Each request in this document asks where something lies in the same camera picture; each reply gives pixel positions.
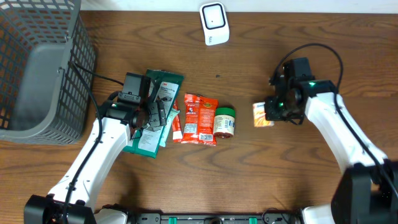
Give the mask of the red tube package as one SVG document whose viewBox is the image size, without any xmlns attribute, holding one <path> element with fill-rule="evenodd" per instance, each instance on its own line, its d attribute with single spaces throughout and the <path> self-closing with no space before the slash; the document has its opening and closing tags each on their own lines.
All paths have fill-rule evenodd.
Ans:
<svg viewBox="0 0 398 224">
<path fill-rule="evenodd" d="M 177 115 L 174 117 L 174 120 L 172 121 L 172 137 L 174 142 L 181 142 L 183 138 L 182 134 L 182 128 L 180 124 L 180 117 L 179 117 L 179 108 L 178 108 L 178 103 L 177 100 L 174 101 L 173 109 L 177 111 Z"/>
</svg>

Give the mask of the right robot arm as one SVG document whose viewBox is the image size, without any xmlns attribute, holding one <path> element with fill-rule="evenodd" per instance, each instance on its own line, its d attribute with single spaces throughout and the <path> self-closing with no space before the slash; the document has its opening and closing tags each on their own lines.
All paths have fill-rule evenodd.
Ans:
<svg viewBox="0 0 398 224">
<path fill-rule="evenodd" d="M 306 207 L 302 223 L 397 223 L 397 163 L 364 134 L 329 80 L 272 82 L 266 118 L 308 119 L 331 149 L 342 178 L 330 203 Z"/>
</svg>

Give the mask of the red candy bag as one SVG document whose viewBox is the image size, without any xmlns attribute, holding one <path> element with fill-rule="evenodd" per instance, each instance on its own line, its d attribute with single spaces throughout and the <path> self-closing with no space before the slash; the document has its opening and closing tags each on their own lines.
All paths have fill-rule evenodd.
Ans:
<svg viewBox="0 0 398 224">
<path fill-rule="evenodd" d="M 186 93 L 184 103 L 186 113 L 182 143 L 216 146 L 213 125 L 218 100 Z"/>
</svg>

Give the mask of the small orange white box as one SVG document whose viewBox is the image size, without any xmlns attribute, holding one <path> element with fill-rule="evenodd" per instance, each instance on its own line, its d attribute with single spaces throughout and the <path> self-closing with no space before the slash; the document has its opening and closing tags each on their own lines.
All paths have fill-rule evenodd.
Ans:
<svg viewBox="0 0 398 224">
<path fill-rule="evenodd" d="M 254 116 L 254 127 L 255 128 L 263 128 L 273 126 L 273 121 L 266 120 L 266 112 L 265 112 L 265 102 L 258 102 L 252 105 L 252 111 Z"/>
</svg>

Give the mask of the green lid white jar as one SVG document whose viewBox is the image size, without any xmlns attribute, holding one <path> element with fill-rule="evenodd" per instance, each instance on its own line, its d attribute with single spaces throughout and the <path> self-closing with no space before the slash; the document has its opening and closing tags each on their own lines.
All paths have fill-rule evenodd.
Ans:
<svg viewBox="0 0 398 224">
<path fill-rule="evenodd" d="M 232 108 L 219 107 L 215 111 L 213 135 L 216 138 L 231 138 L 234 136 L 236 112 Z"/>
</svg>

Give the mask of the white green 3M package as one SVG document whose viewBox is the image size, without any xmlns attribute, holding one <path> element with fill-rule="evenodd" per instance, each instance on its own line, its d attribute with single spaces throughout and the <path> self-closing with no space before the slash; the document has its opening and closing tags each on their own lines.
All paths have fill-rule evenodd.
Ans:
<svg viewBox="0 0 398 224">
<path fill-rule="evenodd" d="M 179 113 L 178 110 L 173 109 L 173 105 L 184 76 L 163 70 L 150 69 L 146 71 L 146 76 L 154 80 L 154 84 L 150 87 L 150 93 L 155 93 L 155 96 L 151 97 L 151 101 L 160 100 L 163 103 L 166 125 L 155 128 L 151 124 L 143 131 L 134 134 L 133 139 L 123 148 L 123 152 L 156 158 L 159 147 L 165 147 L 172 118 L 176 117 Z"/>
</svg>

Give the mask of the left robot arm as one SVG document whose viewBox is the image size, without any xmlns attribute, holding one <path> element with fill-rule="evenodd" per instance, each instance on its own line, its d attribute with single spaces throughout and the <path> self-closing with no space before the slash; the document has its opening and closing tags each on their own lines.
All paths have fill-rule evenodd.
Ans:
<svg viewBox="0 0 398 224">
<path fill-rule="evenodd" d="M 134 223 L 134 215 L 117 204 L 95 212 L 98 193 L 122 150 L 146 128 L 163 128 L 167 115 L 161 100 L 106 100 L 97 110 L 90 136 L 67 173 L 47 196 L 32 195 L 27 201 L 24 223 Z"/>
</svg>

